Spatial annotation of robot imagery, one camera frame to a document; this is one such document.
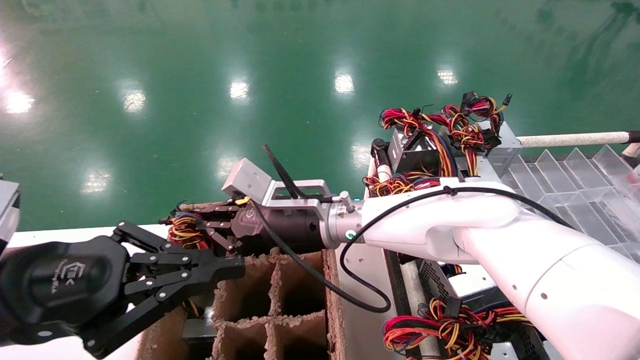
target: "cable tie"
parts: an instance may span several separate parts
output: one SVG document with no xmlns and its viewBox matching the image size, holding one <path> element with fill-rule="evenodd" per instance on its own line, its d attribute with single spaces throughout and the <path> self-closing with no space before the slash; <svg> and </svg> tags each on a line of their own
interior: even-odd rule
<svg viewBox="0 0 640 360">
<path fill-rule="evenodd" d="M 447 190 L 449 192 L 449 195 L 451 196 L 456 196 L 458 194 L 458 191 L 454 188 L 451 188 L 449 185 L 445 185 L 442 190 Z"/>
</svg>

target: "black wire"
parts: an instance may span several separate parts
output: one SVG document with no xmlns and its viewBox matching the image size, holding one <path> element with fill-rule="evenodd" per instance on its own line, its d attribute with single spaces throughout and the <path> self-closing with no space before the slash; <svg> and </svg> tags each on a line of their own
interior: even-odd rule
<svg viewBox="0 0 640 360">
<path fill-rule="evenodd" d="M 356 279 L 356 281 L 358 281 L 360 284 L 365 285 L 367 288 L 371 289 L 373 292 L 377 293 L 378 295 L 380 295 L 380 297 L 382 297 L 382 299 L 385 301 L 385 305 L 383 307 L 371 306 L 371 305 L 365 303 L 364 301 L 358 300 L 358 299 L 354 298 L 353 296 L 349 295 L 348 293 L 346 293 L 344 290 L 342 290 L 339 287 L 337 287 L 336 285 L 334 285 L 331 282 L 329 282 L 327 279 L 325 279 L 324 276 L 322 276 L 319 272 L 317 272 L 315 269 L 313 269 L 308 263 L 306 263 L 304 260 L 302 260 L 295 252 L 293 252 L 293 250 L 291 250 L 291 248 L 289 246 L 287 246 L 287 244 L 283 241 L 283 239 L 281 239 L 281 237 L 279 237 L 279 235 L 276 234 L 276 232 L 271 228 L 271 226 L 269 225 L 267 220 L 264 218 L 264 215 L 262 214 L 262 211 L 260 210 L 258 204 L 255 201 L 253 201 L 253 199 L 251 199 L 250 202 L 251 202 L 251 204 L 253 204 L 253 207 L 255 208 L 255 212 L 256 212 L 256 214 L 258 214 L 258 218 L 260 218 L 260 221 L 262 222 L 262 225 L 264 226 L 264 228 L 267 231 L 267 233 L 269 233 L 269 235 L 273 239 L 273 241 L 287 255 L 289 255 L 295 262 L 297 262 L 300 266 L 302 266 L 311 276 L 315 277 L 316 280 L 321 282 L 329 290 L 333 291 L 338 296 L 342 297 L 344 300 L 347 300 L 348 302 L 352 303 L 353 305 L 355 305 L 357 307 L 360 307 L 360 308 L 362 308 L 364 310 L 371 311 L 372 313 L 386 313 L 391 308 L 391 300 L 389 300 L 389 297 L 385 293 L 383 293 L 382 290 L 380 290 L 380 289 L 376 288 L 375 286 L 369 284 L 368 282 L 360 279 L 359 277 L 357 277 L 357 279 L 356 278 L 354 278 L 354 279 Z M 347 249 L 348 249 L 348 247 L 345 247 L 344 250 L 342 251 L 342 253 L 344 254 L 347 251 Z"/>
<path fill-rule="evenodd" d="M 354 304 L 355 306 L 358 306 L 358 307 L 360 307 L 360 308 L 362 308 L 364 310 L 371 311 L 373 313 L 386 313 L 391 308 L 391 301 L 389 300 L 389 297 L 385 293 L 383 293 L 382 290 L 380 290 L 377 287 L 373 286 L 372 284 L 368 283 L 366 280 L 364 280 L 361 277 L 357 276 L 355 273 L 353 273 L 351 270 L 349 270 L 349 268 L 347 268 L 347 266 L 345 264 L 345 258 L 346 258 L 347 251 L 351 248 L 351 246 L 353 246 L 353 244 L 357 241 L 357 239 L 359 239 L 362 236 L 362 234 L 364 234 L 364 232 L 369 230 L 373 225 L 377 224 L 380 220 L 384 219 L 389 214 L 393 213 L 395 210 L 401 209 L 401 208 L 403 208 L 403 207 L 405 207 L 405 206 L 407 206 L 409 204 L 413 204 L 414 202 L 417 202 L 417 201 L 420 201 L 420 200 L 424 200 L 424 199 L 428 199 L 428 198 L 431 198 L 431 197 L 436 197 L 436 196 L 440 196 L 440 195 L 455 196 L 457 193 L 465 193 L 465 192 L 466 193 L 493 193 L 493 194 L 496 194 L 496 195 L 501 195 L 501 196 L 505 196 L 505 197 L 508 197 L 510 199 L 513 199 L 513 200 L 520 201 L 520 202 L 522 202 L 522 203 L 534 208 L 535 210 L 538 210 L 539 212 L 543 213 L 544 215 L 549 217 L 551 220 L 557 222 L 558 224 L 561 224 L 561 225 L 566 226 L 566 227 L 568 227 L 570 229 L 573 229 L 571 227 L 571 225 L 569 225 L 567 222 L 565 222 L 561 217 L 557 216 L 556 214 L 554 214 L 553 212 L 551 212 L 550 210 L 548 210 L 544 206 L 538 204 L 537 202 L 535 202 L 535 201 L 533 201 L 533 200 L 531 200 L 531 199 L 529 199 L 527 197 L 524 197 L 522 195 L 519 195 L 519 194 L 516 194 L 516 193 L 512 193 L 512 192 L 508 192 L 508 191 L 505 191 L 505 190 L 500 190 L 500 189 L 480 188 L 480 187 L 449 188 L 448 186 L 445 186 L 445 188 L 443 188 L 441 190 L 436 190 L 436 191 L 433 191 L 433 192 L 423 193 L 423 194 L 420 194 L 420 195 L 418 195 L 416 197 L 412 197 L 411 199 L 407 199 L 405 201 L 400 202 L 399 204 L 396 204 L 396 205 L 392 206 L 391 208 L 388 208 L 387 210 L 383 211 L 380 215 L 378 215 L 375 218 L 373 218 L 373 220 L 371 220 L 370 222 L 366 223 L 354 235 L 354 237 L 352 237 L 347 242 L 347 244 L 345 245 L 344 249 L 342 250 L 342 253 L 340 254 L 340 267 L 342 267 L 343 271 L 350 278 L 354 279 L 355 281 L 359 282 L 360 284 L 362 284 L 366 288 L 368 288 L 371 291 L 375 292 L 376 294 L 380 295 L 380 297 L 385 301 L 385 306 L 384 307 L 375 307 L 375 306 L 366 304 L 365 302 L 354 298 L 353 296 L 351 296 L 348 293 L 346 293 L 344 290 L 342 290 L 342 289 L 338 288 L 336 285 L 330 283 L 329 281 L 327 281 L 324 278 L 324 276 L 322 276 L 320 273 L 315 271 L 309 264 L 304 262 L 295 252 L 293 252 L 293 250 L 291 250 L 291 248 L 289 246 L 287 246 L 287 244 L 281 239 L 281 237 L 279 237 L 279 235 L 277 235 L 274 232 L 274 230 L 271 228 L 271 226 L 269 225 L 267 220 L 264 218 L 264 215 L 260 211 L 260 209 L 258 207 L 258 204 L 255 201 L 253 201 L 253 199 L 250 200 L 250 202 L 253 204 L 253 207 L 255 208 L 256 213 L 258 214 L 258 217 L 260 218 L 260 221 L 262 222 L 262 225 L 266 229 L 267 233 L 269 233 L 270 237 L 272 237 L 273 241 L 285 253 L 287 253 L 287 255 L 289 255 L 293 260 L 295 260 L 295 262 L 297 262 L 309 274 L 311 274 L 311 276 L 315 277 L 316 280 L 318 280 L 321 283 L 323 283 L 328 289 L 332 290 L 337 295 L 339 295 L 343 299 L 347 300 L 348 302 Z"/>
<path fill-rule="evenodd" d="M 302 190 L 300 190 L 300 188 L 298 188 L 298 186 L 296 186 L 296 184 L 293 182 L 293 179 L 291 178 L 289 173 L 284 169 L 284 166 L 282 166 L 282 164 L 278 161 L 276 156 L 273 154 L 273 152 L 269 148 L 269 145 L 264 144 L 264 146 L 262 148 L 264 149 L 264 152 L 267 153 L 267 156 L 269 156 L 269 160 L 271 160 L 271 164 L 276 169 L 276 172 L 278 173 L 278 176 L 280 176 L 280 180 L 282 180 L 282 182 L 284 183 L 284 186 L 287 189 L 287 191 L 289 192 L 289 195 L 291 195 L 292 199 L 298 199 L 298 198 L 302 198 L 302 199 L 318 199 L 318 200 L 320 200 L 320 202 L 331 202 L 332 201 L 331 197 L 307 195 Z"/>
<path fill-rule="evenodd" d="M 377 294 L 384 294 L 382 293 L 382 291 L 380 291 L 380 289 L 377 289 L 376 287 L 374 287 L 373 285 L 369 284 L 368 282 L 366 282 L 365 280 L 361 279 L 359 276 L 357 276 L 356 274 L 354 274 L 351 270 L 349 270 L 344 262 L 345 257 L 347 255 L 347 251 L 351 248 L 351 246 L 357 241 L 357 239 L 359 239 L 362 234 L 364 234 L 365 231 L 369 230 L 373 225 L 376 225 L 380 220 L 384 219 L 387 215 L 393 213 L 395 210 L 401 209 L 409 204 L 413 204 L 414 202 L 420 201 L 420 200 L 424 200 L 424 199 L 428 199 L 430 197 L 436 197 L 436 196 L 440 196 L 440 195 L 456 195 L 457 193 L 463 193 L 463 192 L 467 192 L 467 193 L 494 193 L 497 195 L 501 195 L 501 196 L 505 196 L 508 197 L 510 199 L 513 200 L 517 200 L 520 201 L 526 205 L 529 205 L 530 207 L 540 211 L 541 213 L 543 213 L 544 215 L 546 215 L 547 217 L 549 217 L 551 220 L 557 222 L 558 224 L 564 225 L 570 229 L 573 229 L 571 227 L 571 225 L 569 225 L 567 222 L 565 222 L 561 217 L 557 216 L 556 214 L 554 214 L 553 212 L 551 212 L 550 210 L 548 210 L 547 208 L 545 208 L 544 206 L 538 204 L 537 202 L 524 197 L 522 195 L 516 194 L 516 193 L 512 193 L 512 192 L 508 192 L 505 190 L 500 190 L 500 189 L 493 189 L 493 188 L 479 188 L 479 187 L 468 187 L 468 188 L 449 188 L 448 186 L 446 186 L 444 189 L 442 190 L 437 190 L 434 192 L 429 192 L 429 193 L 423 193 L 420 194 L 416 197 L 412 197 L 411 199 L 407 199 L 405 201 L 400 202 L 399 204 L 396 204 L 394 206 L 392 206 L 391 208 L 388 208 L 387 210 L 383 211 L 380 215 L 376 216 L 375 218 L 373 218 L 373 220 L 371 220 L 370 222 L 366 223 L 355 235 L 354 237 L 352 237 L 349 242 L 347 242 L 347 245 L 345 245 L 344 249 L 342 250 L 342 254 L 340 254 L 340 267 L 342 267 L 343 271 L 349 275 L 352 279 L 354 279 L 355 281 L 359 282 L 360 284 L 363 284 L 364 286 L 366 286 L 367 288 L 371 289 L 372 291 L 374 291 Z"/>
<path fill-rule="evenodd" d="M 284 183 L 284 186 L 287 188 L 287 191 L 289 192 L 289 195 L 291 195 L 291 198 L 292 199 L 297 199 L 298 197 L 305 198 L 305 194 L 302 192 L 302 190 L 300 190 L 296 186 L 296 184 L 294 184 L 293 179 L 291 179 L 291 176 L 289 176 L 289 173 L 287 173 L 287 171 L 284 169 L 282 164 L 278 161 L 278 159 L 273 154 L 273 152 L 271 152 L 269 145 L 264 144 L 262 148 L 264 149 L 264 152 L 267 153 L 267 156 L 269 156 L 269 160 L 271 160 L 271 164 L 276 169 L 278 176 L 280 176 L 280 180 L 282 180 L 282 182 Z"/>
</svg>

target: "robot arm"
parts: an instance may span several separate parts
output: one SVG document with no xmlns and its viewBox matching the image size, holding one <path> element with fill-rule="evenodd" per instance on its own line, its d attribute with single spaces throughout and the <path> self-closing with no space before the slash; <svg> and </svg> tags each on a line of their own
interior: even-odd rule
<svg viewBox="0 0 640 360">
<path fill-rule="evenodd" d="M 440 188 L 367 199 L 363 224 Z M 640 358 L 640 266 L 508 198 L 459 193 L 422 200 L 362 236 L 368 245 L 420 258 L 479 263 L 565 360 Z"/>
</svg>

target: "epoxy floor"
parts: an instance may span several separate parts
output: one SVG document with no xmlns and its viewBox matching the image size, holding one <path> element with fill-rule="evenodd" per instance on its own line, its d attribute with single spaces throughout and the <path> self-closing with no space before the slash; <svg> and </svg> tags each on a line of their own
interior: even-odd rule
<svg viewBox="0 0 640 360">
<path fill-rule="evenodd" d="M 475 90 L 517 135 L 638 129 L 638 2 L 6 0 L 0 172 L 20 229 L 155 222 L 235 161 L 360 194 L 383 108 Z"/>
</svg>

